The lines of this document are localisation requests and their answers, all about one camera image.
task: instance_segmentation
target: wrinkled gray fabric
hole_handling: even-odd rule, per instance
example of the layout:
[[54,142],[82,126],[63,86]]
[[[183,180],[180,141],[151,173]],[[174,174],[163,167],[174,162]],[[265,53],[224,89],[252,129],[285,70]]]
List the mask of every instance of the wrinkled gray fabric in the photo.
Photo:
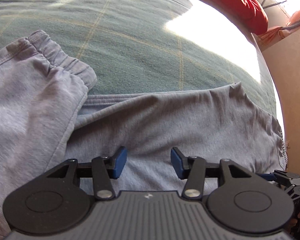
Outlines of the wrinkled gray fabric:
[[[208,162],[230,158],[253,172],[285,169],[278,121],[251,102],[241,83],[87,96],[95,82],[88,65],[68,57],[43,31],[0,50],[0,239],[9,232],[4,198],[67,158],[88,162],[126,146],[116,192],[180,191],[184,181],[170,164],[173,146]],[[205,193],[215,187],[207,180]],[[89,180],[82,188],[92,193]]]
[[64,158],[94,71],[38,31],[0,50],[0,239],[4,198]]

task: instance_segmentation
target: bed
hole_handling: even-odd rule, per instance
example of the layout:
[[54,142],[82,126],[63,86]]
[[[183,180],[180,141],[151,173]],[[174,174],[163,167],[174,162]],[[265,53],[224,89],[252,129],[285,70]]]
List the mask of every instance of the bed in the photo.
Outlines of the bed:
[[90,94],[201,90],[242,82],[279,119],[280,103],[247,28],[211,0],[0,0],[0,48],[42,29],[89,64]]

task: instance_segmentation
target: gray sweatpants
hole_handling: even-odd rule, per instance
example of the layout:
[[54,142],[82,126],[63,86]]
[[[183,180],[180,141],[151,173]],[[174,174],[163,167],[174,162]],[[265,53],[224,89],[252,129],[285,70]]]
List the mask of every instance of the gray sweatpants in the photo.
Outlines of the gray sweatpants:
[[[280,126],[241,84],[212,90],[94,95],[93,70],[43,31],[0,50],[0,239],[2,203],[14,189],[67,158],[88,162],[128,148],[119,190],[181,190],[170,149],[253,172],[285,169]],[[91,184],[82,182],[91,193]],[[216,188],[207,180],[205,193]]]

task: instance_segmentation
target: elastic cuff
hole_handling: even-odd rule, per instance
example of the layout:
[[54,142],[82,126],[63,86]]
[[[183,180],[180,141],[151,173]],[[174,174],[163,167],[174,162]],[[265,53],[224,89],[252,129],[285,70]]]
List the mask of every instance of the elastic cuff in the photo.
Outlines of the elastic cuff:
[[93,69],[82,61],[69,57],[44,31],[39,30],[32,33],[28,37],[28,41],[52,66],[60,66],[71,74],[78,76],[89,90],[96,84],[97,77]]

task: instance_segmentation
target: red fabric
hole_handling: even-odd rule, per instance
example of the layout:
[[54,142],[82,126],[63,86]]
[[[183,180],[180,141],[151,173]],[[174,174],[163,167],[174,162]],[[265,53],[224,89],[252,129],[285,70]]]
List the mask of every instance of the red fabric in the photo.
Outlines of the red fabric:
[[221,7],[237,16],[248,30],[256,35],[268,29],[268,17],[257,0],[214,0]]

